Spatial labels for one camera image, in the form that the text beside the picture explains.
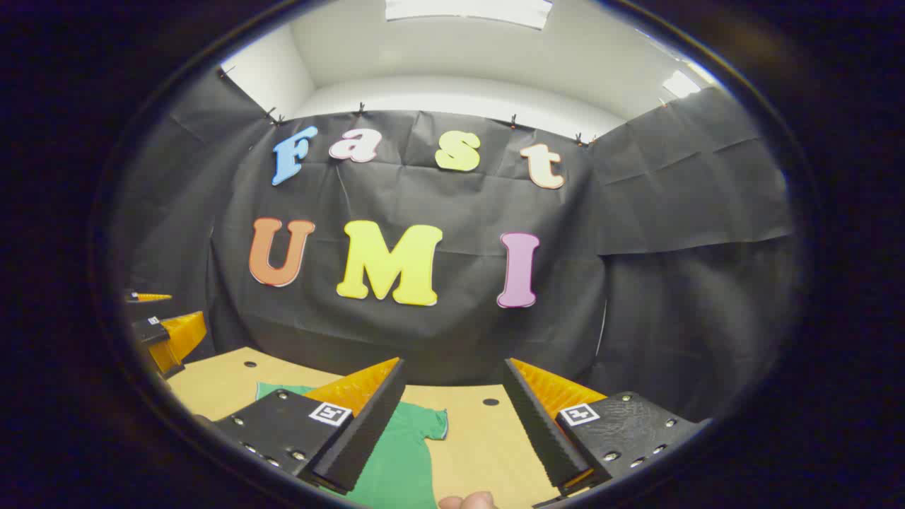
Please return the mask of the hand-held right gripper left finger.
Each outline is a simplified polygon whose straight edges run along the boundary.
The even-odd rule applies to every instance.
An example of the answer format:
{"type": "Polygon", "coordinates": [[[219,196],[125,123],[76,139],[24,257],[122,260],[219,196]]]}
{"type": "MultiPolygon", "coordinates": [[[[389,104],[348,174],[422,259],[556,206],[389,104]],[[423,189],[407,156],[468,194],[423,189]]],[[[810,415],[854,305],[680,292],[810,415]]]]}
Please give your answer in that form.
{"type": "Polygon", "coordinates": [[[391,358],[303,395],[271,391],[212,426],[271,468],[346,495],[358,483],[404,388],[404,360],[391,358]]]}

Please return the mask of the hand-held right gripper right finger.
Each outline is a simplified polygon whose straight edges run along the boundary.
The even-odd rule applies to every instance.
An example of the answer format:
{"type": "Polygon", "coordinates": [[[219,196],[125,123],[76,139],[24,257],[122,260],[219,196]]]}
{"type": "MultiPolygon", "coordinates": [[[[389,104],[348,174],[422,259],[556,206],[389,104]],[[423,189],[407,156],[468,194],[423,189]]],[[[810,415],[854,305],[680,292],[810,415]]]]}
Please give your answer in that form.
{"type": "Polygon", "coordinates": [[[516,358],[504,361],[502,386],[562,496],[653,466],[711,424],[634,391],[604,395],[516,358]]]}

